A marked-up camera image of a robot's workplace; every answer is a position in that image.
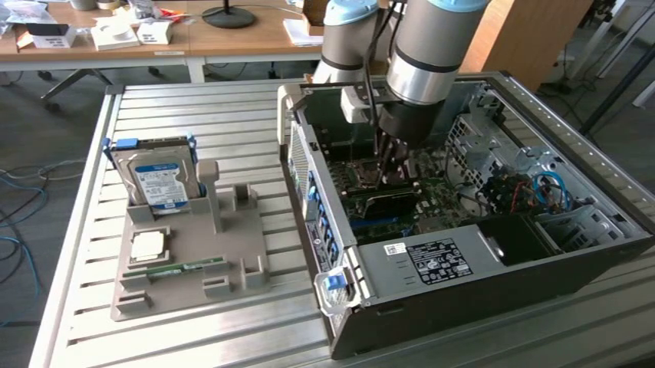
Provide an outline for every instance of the black desk lamp base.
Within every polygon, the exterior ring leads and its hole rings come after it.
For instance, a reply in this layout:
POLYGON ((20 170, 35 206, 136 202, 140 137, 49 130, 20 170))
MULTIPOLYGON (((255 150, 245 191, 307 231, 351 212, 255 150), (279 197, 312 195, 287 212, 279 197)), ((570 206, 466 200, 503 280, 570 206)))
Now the black desk lamp base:
POLYGON ((255 22, 255 19, 253 13, 235 7, 229 7, 228 12, 225 8, 211 8, 203 12, 203 20, 207 24, 219 28, 248 27, 255 22))

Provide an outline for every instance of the wooden cabinet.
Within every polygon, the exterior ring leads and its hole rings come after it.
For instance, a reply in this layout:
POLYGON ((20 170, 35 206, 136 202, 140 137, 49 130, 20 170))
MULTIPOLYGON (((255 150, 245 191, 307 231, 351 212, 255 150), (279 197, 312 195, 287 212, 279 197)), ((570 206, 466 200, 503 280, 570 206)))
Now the wooden cabinet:
POLYGON ((536 90, 592 0, 491 0, 460 72, 508 71, 536 90))

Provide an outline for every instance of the white paper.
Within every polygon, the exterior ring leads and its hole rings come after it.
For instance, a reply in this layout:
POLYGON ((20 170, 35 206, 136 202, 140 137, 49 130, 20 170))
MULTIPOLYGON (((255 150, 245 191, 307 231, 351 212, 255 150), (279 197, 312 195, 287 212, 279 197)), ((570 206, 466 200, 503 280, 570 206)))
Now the white paper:
POLYGON ((283 24, 288 38, 296 46, 320 46, 323 44, 323 36, 309 36, 307 34, 303 20, 284 19, 283 24))

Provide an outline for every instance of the robotic arm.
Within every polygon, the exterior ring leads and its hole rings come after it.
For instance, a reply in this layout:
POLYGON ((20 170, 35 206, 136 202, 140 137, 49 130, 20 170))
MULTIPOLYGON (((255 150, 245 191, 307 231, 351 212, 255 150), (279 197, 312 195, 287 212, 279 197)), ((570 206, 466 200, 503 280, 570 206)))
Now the robotic arm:
MULTIPOLYGON (((488 0, 407 0, 407 7, 400 8, 398 2, 392 4, 394 21, 390 19, 390 23, 391 28, 398 26, 398 36, 390 40, 394 31, 384 30, 376 47, 378 54, 386 53, 386 46, 394 42, 386 78, 392 99, 379 101, 379 118, 375 112, 367 117, 378 130, 380 181, 384 181, 386 173, 406 162, 410 150, 430 135, 487 3, 488 0), (403 8, 404 16, 399 21, 403 8)), ((376 28, 382 32, 380 27, 387 25, 380 18, 375 1, 331 0, 324 21, 323 60, 315 82, 362 80, 372 34, 368 30, 376 28)), ((351 87, 342 94, 342 108, 370 106, 372 100, 374 96, 360 96, 351 87)))

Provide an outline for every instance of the hard drive label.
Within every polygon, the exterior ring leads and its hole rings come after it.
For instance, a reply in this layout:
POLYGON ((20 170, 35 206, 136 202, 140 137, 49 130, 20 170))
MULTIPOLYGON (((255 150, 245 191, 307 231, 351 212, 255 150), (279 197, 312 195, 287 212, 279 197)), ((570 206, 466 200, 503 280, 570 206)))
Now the hard drive label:
POLYGON ((420 280, 431 285, 472 274, 451 238, 407 247, 420 280))
POLYGON ((137 166, 136 176, 148 205, 157 209, 175 209, 188 202, 184 184, 176 180, 177 163, 137 166))

